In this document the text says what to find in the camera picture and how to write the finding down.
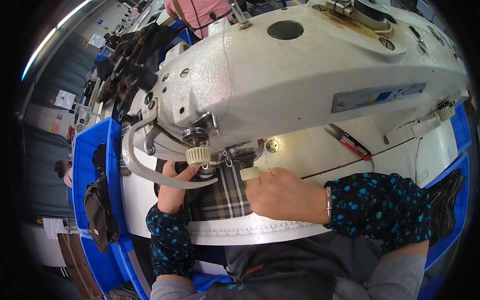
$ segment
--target fluorescent light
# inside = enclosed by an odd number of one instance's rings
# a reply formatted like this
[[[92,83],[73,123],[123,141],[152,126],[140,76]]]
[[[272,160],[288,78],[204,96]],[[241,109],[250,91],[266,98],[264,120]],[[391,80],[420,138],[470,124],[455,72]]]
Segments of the fluorescent light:
[[[63,25],[63,23],[65,23],[68,19],[70,19],[71,16],[73,16],[79,9],[81,9],[82,7],[84,7],[88,2],[90,2],[92,0],[86,0],[84,1],[82,4],[80,4],[79,6],[77,6],[73,11],[71,11],[69,14],[67,14],[67,16],[65,18],[63,18],[60,23],[57,25],[57,28],[60,28],[60,26]]]
[[[73,11],[71,11],[69,14],[66,15],[65,18],[63,18],[60,23],[58,23],[57,25],[57,28],[60,28],[60,26],[63,25],[63,23],[65,23],[68,19],[70,19],[71,16],[73,16],[79,9],[81,9],[82,7],[84,7],[88,2],[90,2],[92,0],[86,0],[84,1],[82,4],[80,4],[79,6],[77,6]],[[30,66],[32,65],[32,62],[35,60],[36,56],[39,54],[40,50],[43,48],[43,46],[45,46],[45,44],[47,43],[47,41],[52,37],[52,35],[55,33],[55,30],[57,30],[57,28],[53,28],[52,31],[50,31],[50,33],[45,37],[45,39],[40,43],[40,45],[38,45],[37,49],[35,50],[35,52],[32,54],[32,56],[30,57],[30,60],[28,61],[28,64],[27,66],[25,67],[25,70],[24,70],[24,73],[22,74],[22,80],[24,79],[25,77],[25,74],[27,73],[28,69],[30,68]]]
[[[40,43],[40,45],[38,45],[37,49],[35,50],[35,52],[32,54],[32,56],[30,57],[30,60],[28,61],[28,64],[27,66],[25,67],[25,70],[24,70],[24,73],[22,74],[22,80],[24,79],[25,77],[25,74],[27,73],[28,71],[28,68],[30,68],[30,65],[32,64],[32,62],[35,60],[35,57],[38,55],[38,53],[40,52],[40,50],[43,48],[43,46],[45,46],[45,44],[47,43],[47,41],[52,37],[52,35],[55,33],[55,30],[56,28],[53,28],[52,31],[50,31],[50,33],[45,37],[45,39]]]

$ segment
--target silver bangle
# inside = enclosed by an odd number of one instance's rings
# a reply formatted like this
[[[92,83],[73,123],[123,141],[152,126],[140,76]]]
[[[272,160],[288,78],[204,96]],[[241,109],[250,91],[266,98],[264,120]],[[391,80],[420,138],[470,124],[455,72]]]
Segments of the silver bangle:
[[[326,191],[327,191],[328,223],[330,224],[330,222],[332,222],[332,188],[327,186]]]

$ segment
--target red-handled scissors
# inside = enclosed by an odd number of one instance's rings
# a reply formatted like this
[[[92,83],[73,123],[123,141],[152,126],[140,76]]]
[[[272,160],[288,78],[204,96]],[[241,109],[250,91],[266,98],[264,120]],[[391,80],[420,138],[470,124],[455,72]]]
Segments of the red-handled scissors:
[[[360,156],[363,160],[369,161],[372,159],[372,154],[370,151],[367,150],[362,144],[357,142],[350,134],[346,133],[345,131],[341,130],[338,126],[333,123],[329,124],[335,131],[325,128],[325,130],[337,140],[339,140],[343,145],[345,145],[348,149],[355,152],[358,156]]]

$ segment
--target curved metal guard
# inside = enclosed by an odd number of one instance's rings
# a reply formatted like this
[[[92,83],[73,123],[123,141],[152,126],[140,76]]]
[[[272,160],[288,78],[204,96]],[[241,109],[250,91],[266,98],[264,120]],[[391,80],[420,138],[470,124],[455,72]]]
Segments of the curved metal guard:
[[[155,119],[156,119],[156,116],[151,116],[146,119],[143,119],[142,121],[139,121],[134,125],[132,125],[130,130],[127,131],[127,134],[123,138],[122,146],[121,146],[123,160],[125,161],[127,168],[130,171],[132,171],[132,173],[140,177],[151,180],[158,184],[164,184],[164,185],[171,186],[178,189],[186,189],[186,190],[198,189],[198,188],[207,186],[209,184],[212,184],[214,182],[217,182],[218,181],[217,178],[210,179],[207,181],[202,181],[202,182],[181,181],[175,178],[165,176],[160,172],[149,169],[145,167],[142,163],[140,163],[140,161],[135,156],[135,152],[133,151],[133,135],[135,134],[136,131],[143,128],[145,125],[154,121]]]

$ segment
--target hand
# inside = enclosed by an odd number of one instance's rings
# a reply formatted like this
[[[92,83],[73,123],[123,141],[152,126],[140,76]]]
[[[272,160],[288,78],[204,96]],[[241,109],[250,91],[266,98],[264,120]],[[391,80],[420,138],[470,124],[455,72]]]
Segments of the hand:
[[[328,223],[325,189],[303,182],[293,172],[273,168],[247,181],[245,194],[252,210],[273,220]]]
[[[200,167],[187,167],[180,174],[177,174],[173,169],[173,162],[167,161],[163,165],[162,174],[178,180],[190,181],[190,179],[197,174],[199,168]],[[180,210],[180,206],[183,204],[184,197],[185,190],[172,188],[162,184],[160,185],[160,190],[158,191],[158,210],[165,214],[177,214]]]

